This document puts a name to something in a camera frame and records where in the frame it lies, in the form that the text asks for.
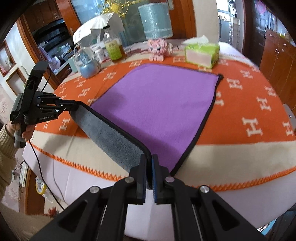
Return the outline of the beige knit sweater sleeve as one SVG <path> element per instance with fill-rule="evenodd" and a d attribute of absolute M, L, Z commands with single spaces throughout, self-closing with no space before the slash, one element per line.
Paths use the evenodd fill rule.
<path fill-rule="evenodd" d="M 15 139 L 6 129 L 4 125 L 1 129 L 1 142 L 0 142 L 0 185 L 1 185 L 1 199 L 4 197 L 6 188 L 11 183 L 11 172 L 16 166 L 17 149 L 15 148 Z"/>

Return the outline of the wooden cabinet with shelves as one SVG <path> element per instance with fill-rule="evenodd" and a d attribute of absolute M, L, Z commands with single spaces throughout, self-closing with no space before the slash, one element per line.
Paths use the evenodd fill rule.
<path fill-rule="evenodd" d="M 259 69 L 282 103 L 295 112 L 295 42 L 283 23 L 266 11 L 264 49 Z"/>

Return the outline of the orange H-pattern tablecloth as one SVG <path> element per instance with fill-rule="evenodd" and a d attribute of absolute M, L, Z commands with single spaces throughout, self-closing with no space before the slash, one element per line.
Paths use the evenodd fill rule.
<path fill-rule="evenodd" d="M 162 63 L 143 57 L 109 65 L 93 78 L 61 84 L 56 94 L 92 106 L 133 69 L 161 64 L 202 71 L 183 56 Z M 260 227 L 295 204 L 295 134 L 281 100 L 260 71 L 222 58 L 206 72 L 222 74 L 203 131 L 175 177 L 208 185 L 251 224 Z"/>

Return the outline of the blue snow globe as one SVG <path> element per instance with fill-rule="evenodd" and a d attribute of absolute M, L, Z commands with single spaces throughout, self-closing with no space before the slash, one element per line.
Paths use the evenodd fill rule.
<path fill-rule="evenodd" d="M 86 78 L 92 78 L 100 71 L 100 63 L 94 52 L 89 47 L 76 46 L 74 48 L 74 64 L 81 75 Z"/>

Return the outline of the bottle with green label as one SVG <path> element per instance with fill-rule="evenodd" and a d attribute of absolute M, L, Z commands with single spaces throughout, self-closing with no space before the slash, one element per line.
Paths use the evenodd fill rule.
<path fill-rule="evenodd" d="M 119 36 L 111 29 L 110 25 L 103 28 L 103 42 L 113 63 L 119 62 L 126 58 L 126 53 Z"/>

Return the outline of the purple and grey towel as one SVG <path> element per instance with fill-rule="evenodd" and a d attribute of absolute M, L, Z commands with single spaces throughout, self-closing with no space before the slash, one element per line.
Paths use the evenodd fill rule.
<path fill-rule="evenodd" d="M 71 117 L 92 141 L 129 171 L 141 155 L 174 175 L 196 145 L 216 99 L 222 74 L 143 64 L 92 106 L 79 103 Z"/>

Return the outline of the green tissue box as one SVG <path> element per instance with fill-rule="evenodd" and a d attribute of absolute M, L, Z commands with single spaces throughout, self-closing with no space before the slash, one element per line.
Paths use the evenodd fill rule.
<path fill-rule="evenodd" d="M 219 59 L 219 44 L 210 43 L 205 35 L 184 40 L 182 44 L 185 46 L 185 60 L 187 63 L 212 69 Z"/>

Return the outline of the light blue lamp shade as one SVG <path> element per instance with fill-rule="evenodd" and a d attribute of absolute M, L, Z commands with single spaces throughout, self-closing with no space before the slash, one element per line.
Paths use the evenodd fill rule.
<path fill-rule="evenodd" d="M 168 39 L 174 35 L 167 3 L 143 4 L 138 12 L 146 39 Z"/>

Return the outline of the gold ornament decoration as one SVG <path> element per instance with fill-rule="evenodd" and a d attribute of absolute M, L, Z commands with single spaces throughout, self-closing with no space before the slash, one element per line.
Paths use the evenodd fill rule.
<path fill-rule="evenodd" d="M 120 1 L 120 0 L 110 0 L 104 1 L 102 5 L 102 13 L 116 13 L 120 18 L 125 18 L 128 8 L 135 4 L 146 3 L 144 0 L 135 0 L 135 1 Z"/>

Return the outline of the pink block pig toy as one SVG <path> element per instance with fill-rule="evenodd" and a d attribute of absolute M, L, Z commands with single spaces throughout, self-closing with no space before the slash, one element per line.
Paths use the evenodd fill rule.
<path fill-rule="evenodd" d="M 165 39 L 149 39 L 147 44 L 150 53 L 149 61 L 163 62 L 165 57 L 171 56 L 173 53 L 173 45 L 167 43 Z"/>

